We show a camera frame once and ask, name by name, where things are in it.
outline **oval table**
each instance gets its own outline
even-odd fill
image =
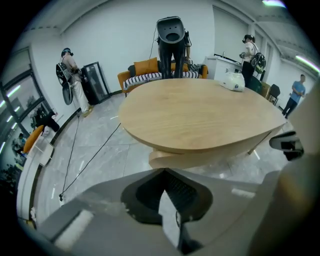
[[[243,152],[278,133],[281,111],[256,92],[209,79],[165,79],[134,89],[119,108],[123,128],[153,148],[152,168],[190,168]]]

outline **white pants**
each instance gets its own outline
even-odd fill
[[[82,113],[87,112],[89,104],[88,104],[87,97],[84,93],[84,90],[82,89],[81,82],[74,81],[74,86],[72,90],[76,100],[79,102]]]

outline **black chair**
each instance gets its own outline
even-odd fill
[[[269,92],[269,101],[272,101],[272,98],[274,98],[273,105],[276,105],[278,101],[278,96],[280,95],[280,89],[277,85],[273,84],[270,88]]]

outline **power cord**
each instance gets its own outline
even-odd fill
[[[109,136],[109,138],[105,141],[105,143],[103,143],[103,145],[99,148],[99,150],[94,154],[94,156],[89,160],[89,162],[85,165],[85,167],[82,169],[82,171],[80,171],[80,173],[75,177],[75,179],[71,182],[71,184],[65,189],[65,184],[66,184],[66,178],[67,178],[67,174],[68,174],[68,167],[69,167],[69,163],[68,163],[68,167],[66,169],[66,175],[64,178],[64,185],[63,185],[63,189],[62,189],[62,193],[59,194],[59,200],[62,202],[63,198],[62,196],[64,195],[64,192],[66,192],[68,190],[68,188],[70,188],[70,186],[76,181],[76,179],[80,176],[80,174],[86,169],[86,167],[88,166],[88,164],[90,164],[90,162],[92,161],[92,159],[95,158],[95,156],[99,153],[99,151],[104,147],[104,145],[106,145],[106,143],[109,141],[109,139],[111,138],[112,135],[114,135],[114,133],[117,131],[117,129],[119,128],[119,126],[121,125],[121,123],[119,123],[119,125],[116,127],[116,129],[113,131],[113,133],[111,133],[111,135]]]
[[[60,201],[61,201],[61,202],[62,202],[62,196],[63,196],[63,194],[64,194],[64,189],[65,189],[65,185],[66,185],[66,179],[67,179],[67,176],[68,176],[68,169],[69,169],[69,165],[70,165],[70,160],[71,160],[72,152],[74,151],[74,145],[75,145],[76,136],[77,136],[77,132],[78,132],[79,122],[80,122],[80,118],[79,118],[79,116],[78,116],[78,124],[76,125],[76,130],[75,130],[74,139],[73,139],[73,143],[72,143],[72,149],[71,149],[71,153],[70,153],[68,165],[67,165],[67,167],[66,167],[66,173],[65,173],[65,177],[64,177],[64,183],[63,183],[62,193],[59,195],[59,198],[60,198]]]
[[[153,49],[153,47],[154,47],[156,30],[157,30],[157,25],[155,25],[155,29],[154,29],[154,32],[153,32],[153,40],[152,40],[152,46],[151,46],[151,52],[150,52],[149,60],[150,60],[150,58],[151,58],[152,49]]]

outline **striped cushion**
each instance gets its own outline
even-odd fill
[[[151,81],[160,80],[161,78],[162,78],[162,75],[160,72],[142,74],[142,75],[130,77],[129,79],[123,82],[123,89],[127,90],[130,86],[142,85]],[[199,73],[196,71],[183,72],[182,78],[199,78]]]

